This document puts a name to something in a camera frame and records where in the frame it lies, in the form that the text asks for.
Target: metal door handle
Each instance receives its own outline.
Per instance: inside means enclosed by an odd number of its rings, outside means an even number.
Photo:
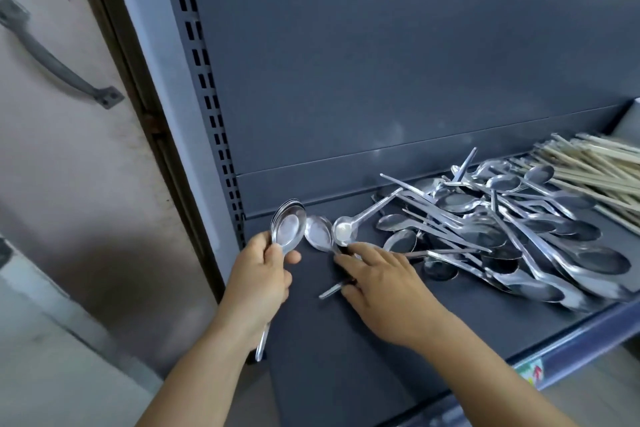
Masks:
[[[112,108],[124,99],[122,93],[113,86],[96,88],[90,85],[47,51],[28,31],[29,15],[15,0],[0,0],[0,24],[14,33],[29,54],[51,73],[69,86],[91,96],[104,108]]]

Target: right hand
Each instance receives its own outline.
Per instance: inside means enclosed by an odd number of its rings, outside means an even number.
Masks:
[[[349,245],[350,255],[334,260],[356,279],[342,295],[380,339],[414,351],[450,314],[429,292],[406,257],[368,243]]]

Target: left hand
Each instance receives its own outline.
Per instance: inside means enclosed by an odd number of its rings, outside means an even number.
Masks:
[[[284,261],[297,264],[302,258],[295,251],[283,257],[280,245],[269,243],[269,232],[257,234],[237,256],[212,323],[225,328],[247,353],[258,346],[265,326],[289,297],[292,276]]]

